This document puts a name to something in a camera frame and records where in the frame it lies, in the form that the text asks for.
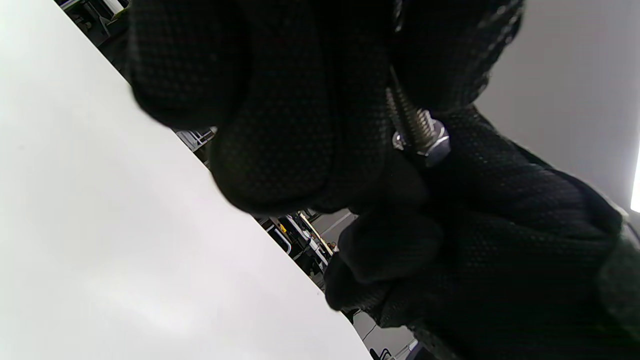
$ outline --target black glove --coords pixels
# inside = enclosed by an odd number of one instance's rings
[[[438,119],[451,153],[422,173],[428,203],[388,200],[341,234],[325,274],[329,305],[407,325],[441,359],[451,355],[433,334],[473,360],[637,358],[595,285],[621,215],[475,108]]]
[[[218,126],[214,178],[254,214],[350,205],[387,166],[392,64],[416,104],[466,106],[520,24],[522,0],[136,0],[129,78],[176,129]]]
[[[626,349],[593,289],[620,215],[469,106],[522,3],[413,0],[392,35],[389,0],[136,0],[130,78],[163,124],[218,126],[211,168],[237,207],[357,205],[326,274],[335,309],[470,360],[604,359]],[[451,135],[428,173],[390,149],[390,65]]]

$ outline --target white wall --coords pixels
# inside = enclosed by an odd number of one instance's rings
[[[505,135],[627,211],[638,153],[639,19],[637,0],[530,0],[520,36],[477,102]]]

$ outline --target white surface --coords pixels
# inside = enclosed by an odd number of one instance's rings
[[[369,359],[54,1],[2,9],[0,359]]]
[[[638,19],[637,0],[528,1],[521,34],[478,101],[506,135],[627,211],[639,144]]]

